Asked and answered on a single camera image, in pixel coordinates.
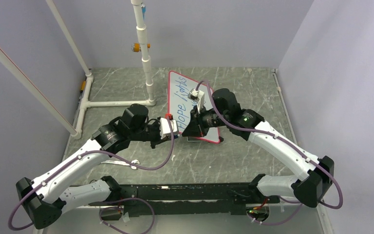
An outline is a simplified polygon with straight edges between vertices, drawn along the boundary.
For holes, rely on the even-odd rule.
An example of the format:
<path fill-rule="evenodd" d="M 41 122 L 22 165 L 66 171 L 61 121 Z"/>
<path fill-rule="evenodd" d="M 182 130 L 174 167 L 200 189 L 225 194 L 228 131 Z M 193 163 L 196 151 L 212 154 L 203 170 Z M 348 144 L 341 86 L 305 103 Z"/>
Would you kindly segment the pink-framed whiteboard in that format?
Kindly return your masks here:
<path fill-rule="evenodd" d="M 168 73 L 168 113 L 172 114 L 173 118 L 177 121 L 179 132 L 182 133 L 190 122 L 190 111 L 195 106 L 195 102 L 188 98 L 189 92 L 196 88 L 199 81 L 188 78 L 175 71 L 169 71 Z M 209 96 L 213 93 L 209 93 L 206 84 L 201 84 L 199 87 L 200 91 L 205 94 L 204 107 L 209 110 L 212 108 Z M 218 128 L 210 128 L 205 137 L 199 137 L 197 139 L 204 140 L 210 143 L 218 144 L 221 142 L 219 139 L 220 131 Z"/>

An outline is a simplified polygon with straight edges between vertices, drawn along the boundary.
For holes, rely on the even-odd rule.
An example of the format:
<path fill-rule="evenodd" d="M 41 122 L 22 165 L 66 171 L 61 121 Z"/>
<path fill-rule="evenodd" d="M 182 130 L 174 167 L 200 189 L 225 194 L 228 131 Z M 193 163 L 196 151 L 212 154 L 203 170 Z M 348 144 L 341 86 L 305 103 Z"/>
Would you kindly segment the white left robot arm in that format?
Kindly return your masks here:
<path fill-rule="evenodd" d="M 34 179 L 16 183 L 18 208 L 23 208 L 31 226 L 44 229 L 64 213 L 93 202 L 117 203 L 121 187 L 111 176 L 79 187 L 73 183 L 93 167 L 117 157 L 133 141 L 149 142 L 151 148 L 174 142 L 178 127 L 172 115 L 150 119 L 146 106 L 132 104 L 123 114 L 102 125 L 84 145 L 65 161 Z"/>

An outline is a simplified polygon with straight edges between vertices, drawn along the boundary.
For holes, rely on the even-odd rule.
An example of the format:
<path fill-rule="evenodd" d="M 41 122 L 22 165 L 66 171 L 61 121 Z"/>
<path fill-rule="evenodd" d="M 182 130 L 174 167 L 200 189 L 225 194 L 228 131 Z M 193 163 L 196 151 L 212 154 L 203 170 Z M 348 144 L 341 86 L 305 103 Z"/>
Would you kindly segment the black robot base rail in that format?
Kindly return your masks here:
<path fill-rule="evenodd" d="M 245 215 L 254 206 L 279 203 L 277 196 L 263 197 L 245 183 L 141 184 L 121 186 L 111 202 L 91 205 L 119 205 L 130 217 L 150 215 L 217 214 Z"/>

